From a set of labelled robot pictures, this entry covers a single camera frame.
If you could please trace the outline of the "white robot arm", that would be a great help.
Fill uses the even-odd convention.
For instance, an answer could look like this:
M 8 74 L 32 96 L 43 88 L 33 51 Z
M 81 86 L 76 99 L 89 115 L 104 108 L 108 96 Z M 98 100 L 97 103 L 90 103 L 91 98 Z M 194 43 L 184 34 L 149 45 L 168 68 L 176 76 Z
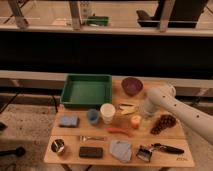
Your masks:
M 152 117 L 159 108 L 163 108 L 213 145 L 213 116 L 186 105 L 175 95 L 176 89 L 171 84 L 149 88 L 139 111 L 145 117 Z

